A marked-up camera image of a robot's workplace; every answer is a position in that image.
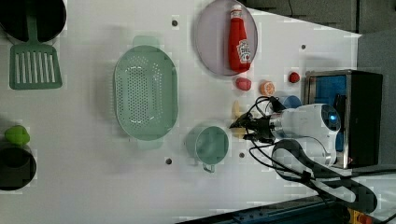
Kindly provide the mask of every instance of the green apple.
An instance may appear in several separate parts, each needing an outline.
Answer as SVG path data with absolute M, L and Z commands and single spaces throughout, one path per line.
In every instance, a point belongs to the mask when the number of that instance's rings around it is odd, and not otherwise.
M 5 136 L 8 142 L 19 146 L 26 145 L 30 141 L 29 133 L 21 125 L 6 130 Z

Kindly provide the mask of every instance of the green cup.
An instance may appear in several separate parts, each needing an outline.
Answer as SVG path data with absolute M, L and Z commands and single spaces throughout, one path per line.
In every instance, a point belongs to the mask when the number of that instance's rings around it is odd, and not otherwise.
M 190 155 L 201 161 L 204 170 L 209 173 L 214 173 L 215 165 L 225 158 L 228 146 L 227 133 L 217 126 L 197 126 L 186 139 Z

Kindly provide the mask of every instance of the cup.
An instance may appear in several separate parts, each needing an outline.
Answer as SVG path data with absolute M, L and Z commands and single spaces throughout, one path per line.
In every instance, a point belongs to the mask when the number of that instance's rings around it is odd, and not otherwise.
M 0 190 L 21 189 L 35 177 L 36 163 L 28 146 L 0 146 Z
M 204 170 L 209 173 L 215 172 L 215 165 L 225 158 L 228 147 L 228 135 L 218 126 L 197 126 L 186 138 L 190 155 L 201 161 Z
M 301 105 L 303 105 L 301 103 L 301 100 L 295 96 L 295 95 L 289 95 L 289 96 L 279 96 L 279 102 L 285 106 L 287 109 L 290 108 L 297 108 Z

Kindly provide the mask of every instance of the spatula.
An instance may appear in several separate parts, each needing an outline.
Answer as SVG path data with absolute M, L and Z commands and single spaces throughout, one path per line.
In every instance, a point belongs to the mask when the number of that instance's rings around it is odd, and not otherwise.
M 13 90 L 44 90 L 62 87 L 58 55 L 53 46 L 37 39 L 35 5 L 26 1 L 29 40 L 10 52 L 9 87 Z

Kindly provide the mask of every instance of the bottle cap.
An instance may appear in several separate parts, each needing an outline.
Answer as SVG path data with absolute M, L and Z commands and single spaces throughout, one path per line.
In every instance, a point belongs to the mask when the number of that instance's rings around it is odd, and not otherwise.
M 242 6 L 241 5 L 233 5 L 232 10 L 242 10 Z

